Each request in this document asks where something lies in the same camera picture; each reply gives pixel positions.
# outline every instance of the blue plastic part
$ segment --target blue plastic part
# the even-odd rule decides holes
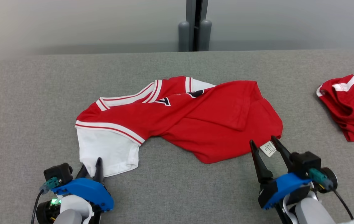
[[[262,208],[264,210],[268,208],[272,208],[276,203],[278,203],[281,199],[283,199],[286,195],[292,193],[293,191],[297,190],[303,184],[308,184],[312,180],[305,179],[302,180],[294,173],[288,173],[282,175],[275,179],[276,185],[278,186],[278,192],[273,194],[273,196],[268,200],[267,204]]]
[[[78,178],[68,184],[51,189],[58,195],[74,194],[99,205],[104,212],[113,210],[113,198],[99,182],[87,178]]]

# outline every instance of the green connector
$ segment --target green connector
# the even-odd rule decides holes
[[[52,177],[50,180],[44,183],[49,189],[59,186],[59,181],[56,177]]]
[[[333,182],[329,180],[325,174],[315,168],[309,169],[309,178],[320,184],[322,188],[325,188],[325,190],[333,189]]]

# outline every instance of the jersey logo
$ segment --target jersey logo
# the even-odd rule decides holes
[[[168,100],[167,97],[165,97],[163,99],[159,99],[159,100],[155,101],[155,103],[160,103],[160,104],[164,104],[166,106],[171,106],[170,101]]]
[[[204,90],[194,91],[194,92],[187,92],[192,98],[197,98],[198,96],[204,94]]]

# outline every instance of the red jersey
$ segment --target red jersey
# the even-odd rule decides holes
[[[326,81],[316,94],[330,110],[347,141],[354,142],[354,75]]]
[[[183,91],[187,89],[185,81]],[[76,128],[80,160],[89,164],[89,173],[93,174],[99,156],[105,176],[136,168],[138,147],[151,136],[162,136],[192,151],[204,163],[248,153],[250,139],[263,144],[271,135],[281,136],[282,121],[254,81],[233,81],[173,94],[181,92],[178,85],[164,90],[166,97],[160,98],[160,90],[152,99],[147,93],[148,97],[139,99],[151,103],[110,106],[106,101],[109,98],[100,98],[82,112]],[[106,163],[110,156],[113,160]]]

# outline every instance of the green led light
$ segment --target green led light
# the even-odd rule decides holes
[[[61,203],[61,200],[58,200],[57,198],[54,198],[51,200],[51,204],[54,205],[54,204],[60,204]]]

